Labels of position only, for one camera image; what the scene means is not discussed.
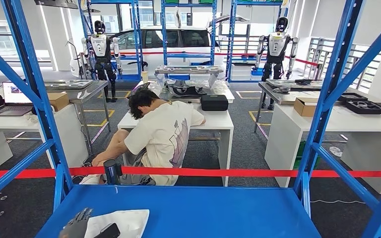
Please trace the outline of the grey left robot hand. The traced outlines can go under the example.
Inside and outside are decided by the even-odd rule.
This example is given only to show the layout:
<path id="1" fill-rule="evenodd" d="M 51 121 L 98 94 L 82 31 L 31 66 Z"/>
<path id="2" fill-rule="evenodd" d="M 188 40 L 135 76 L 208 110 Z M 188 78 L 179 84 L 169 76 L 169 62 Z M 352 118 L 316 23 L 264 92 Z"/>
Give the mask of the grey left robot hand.
<path id="1" fill-rule="evenodd" d="M 92 213 L 92 208 L 79 211 L 60 231 L 59 238 L 83 238 L 87 230 L 87 223 Z"/>

